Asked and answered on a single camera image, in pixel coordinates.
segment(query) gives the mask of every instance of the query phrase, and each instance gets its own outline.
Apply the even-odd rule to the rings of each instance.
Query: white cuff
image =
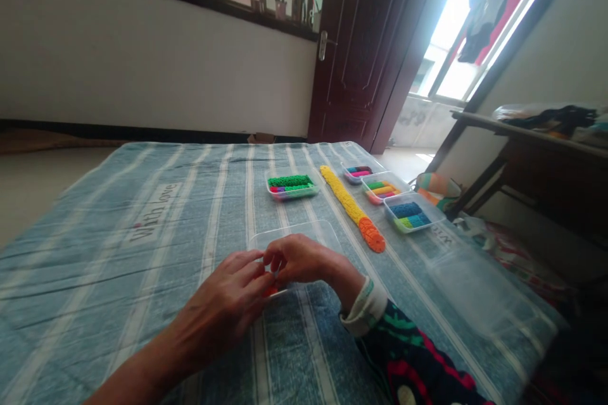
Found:
[[[363,337],[383,317],[387,301],[385,291],[366,277],[353,308],[347,316],[340,312],[340,321],[354,337]]]

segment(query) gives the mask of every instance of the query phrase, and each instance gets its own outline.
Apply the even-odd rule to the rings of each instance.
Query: patterned sleeve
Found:
[[[393,403],[490,403],[477,393],[473,378],[458,372],[369,277],[350,313],[341,314],[340,320]]]

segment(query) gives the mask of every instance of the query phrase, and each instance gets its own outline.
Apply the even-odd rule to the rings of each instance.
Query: wooden desk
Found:
[[[508,141],[471,188],[446,212],[449,220],[462,210],[473,215],[494,193],[501,191],[596,246],[608,249],[608,151],[477,114],[452,111],[452,116],[467,126],[506,136]],[[501,170],[488,190],[466,208]],[[504,187],[525,195],[534,203],[524,201]]]

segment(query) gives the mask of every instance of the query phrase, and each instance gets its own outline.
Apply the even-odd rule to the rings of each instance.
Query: plastic box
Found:
[[[412,188],[408,184],[390,171],[364,176],[361,178],[361,181],[367,198],[370,203],[375,204],[376,206],[381,205],[385,197],[383,197],[383,195],[376,195],[374,191],[369,188],[369,185],[374,182],[386,182],[392,188],[398,190],[398,192],[395,192],[395,195],[412,192]]]
[[[391,196],[383,200],[384,210],[386,212],[386,216],[388,219],[395,225],[399,231],[405,234],[412,233],[414,231],[419,231],[422,229],[429,228],[433,226],[435,223],[439,223],[440,221],[445,220],[445,214],[441,212],[438,208],[433,206],[429,201],[427,201],[424,196],[419,195],[418,193],[404,193],[397,196]],[[422,212],[427,216],[431,223],[417,227],[417,228],[408,228],[406,227],[393,213],[391,210],[392,206],[398,206],[399,204],[407,204],[407,203],[416,203],[422,209]]]
[[[258,249],[266,250],[268,245],[273,241],[285,237],[289,234],[304,234],[315,240],[321,245],[327,248],[342,253],[342,247],[340,241],[331,227],[331,224],[326,220],[310,221],[308,223],[301,223],[299,225],[291,225],[286,228],[280,228],[272,231],[264,231],[253,236],[247,243],[247,250]],[[280,290],[278,293],[273,294],[271,297],[279,296],[287,291],[297,289],[298,287],[304,286],[303,283],[292,283],[287,288]]]
[[[361,159],[357,159],[356,161],[344,161],[342,163],[340,163],[340,166],[342,166],[342,174],[344,174],[344,177],[346,178],[346,180],[348,181],[349,184],[351,185],[361,185],[362,182],[362,178],[358,177],[358,176],[353,176],[348,169],[349,168],[356,168],[358,166],[367,166],[368,168],[371,169],[372,174],[377,174],[380,172],[385,172],[386,168],[384,166],[382,166],[380,163],[378,163],[376,160],[372,159],[372,158],[361,158]]]
[[[270,185],[268,185],[268,179],[276,177],[286,177],[292,175],[307,174],[312,180],[314,187],[300,190],[292,190],[289,192],[273,193],[270,191]],[[268,193],[273,197],[275,201],[288,201],[290,199],[296,199],[303,196],[314,196],[319,193],[322,185],[321,177],[315,168],[311,166],[287,166],[284,168],[276,168],[275,170],[267,170],[264,173],[264,182],[266,183],[266,189]]]
[[[427,268],[456,312],[483,337],[528,327],[537,317],[532,303],[498,269],[472,249],[452,251]]]

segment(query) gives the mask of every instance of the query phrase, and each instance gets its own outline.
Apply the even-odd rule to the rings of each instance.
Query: baseboard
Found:
[[[247,133],[201,132],[194,130],[170,130],[166,128],[118,127],[114,125],[91,125],[88,123],[2,119],[0,120],[0,130],[5,128],[32,128],[34,130],[64,133],[86,139],[182,142],[189,144],[245,144],[249,137]],[[276,142],[306,142],[306,138],[277,136]]]

